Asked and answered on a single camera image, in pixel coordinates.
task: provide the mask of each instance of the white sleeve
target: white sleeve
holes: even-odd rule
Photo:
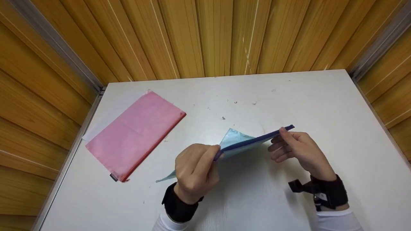
[[[319,231],[363,231],[355,214],[350,210],[317,212]]]
[[[176,223],[171,220],[166,213],[166,209],[163,207],[163,210],[157,218],[152,231],[183,231],[187,228],[187,226],[188,222]]]
[[[363,231],[355,214],[350,210],[317,212],[319,231]],[[166,214],[166,210],[160,213],[152,231],[183,231],[188,222],[176,223]]]

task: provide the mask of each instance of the plastic document bag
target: plastic document bag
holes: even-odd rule
[[[285,127],[287,131],[293,128],[294,125]],[[224,156],[221,158],[221,160],[232,157],[238,153],[244,152],[245,150],[254,148],[264,142],[271,140],[278,134],[279,130],[254,138],[252,136],[248,136],[246,134],[243,134],[237,130],[230,128],[224,136],[223,140],[220,142],[221,149],[215,155],[214,161],[216,161],[223,153]],[[172,178],[175,178],[175,170],[163,179],[156,180],[156,183]]]
[[[110,171],[114,180],[125,182],[185,115],[178,107],[148,91],[86,148]]]

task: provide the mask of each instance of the metal frame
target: metal frame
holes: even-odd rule
[[[411,0],[401,8],[383,33],[368,48],[362,58],[349,73],[354,82],[358,82],[365,73],[394,45],[399,37],[411,25]]]
[[[103,87],[100,80],[90,71],[87,65],[77,56],[66,41],[47,21],[30,0],[8,0],[9,3],[30,23],[30,25],[48,42],[64,61],[82,79],[98,93]]]
[[[47,199],[45,200],[45,203],[43,204],[43,207],[39,213],[39,215],[37,216],[37,219],[32,227],[32,230],[34,231],[39,231],[42,226],[43,223],[46,219],[46,216],[51,208],[51,205],[53,204],[53,201],[57,195],[58,190],[60,189],[64,178],[66,177],[67,171],[69,170],[70,165],[72,164],[72,161],[74,159],[74,156],[76,155],[77,149],[80,146],[80,142],[81,142],[81,138],[83,137],[84,133],[86,132],[93,116],[94,113],[97,110],[98,105],[100,104],[100,101],[103,97],[104,91],[101,91],[99,93],[99,95],[97,96],[97,98],[94,100],[93,105],[91,106],[83,124],[81,125],[80,131],[76,136],[76,139],[74,140],[74,143],[72,145],[72,147],[70,148],[70,151],[66,157],[66,160],[64,161],[63,167],[61,168],[57,179],[54,181],[54,184],[51,188],[50,193],[47,196]]]

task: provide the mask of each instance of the left hand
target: left hand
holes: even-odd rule
[[[174,192],[186,204],[195,204],[219,181],[213,159],[220,145],[195,143],[188,146],[175,159],[177,184]]]

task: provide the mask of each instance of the blue zipper pouch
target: blue zipper pouch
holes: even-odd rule
[[[285,127],[287,131],[293,128],[294,125]],[[254,148],[264,142],[271,140],[279,134],[280,132],[279,130],[277,130],[259,137],[252,137],[230,128],[224,136],[223,140],[220,142],[221,149],[215,155],[214,161],[217,161],[223,153],[224,156],[221,158],[221,160],[230,158],[238,153],[244,152],[245,150]],[[155,182],[157,183],[172,178],[175,178],[175,170],[168,176],[164,177],[161,180],[156,180]]]

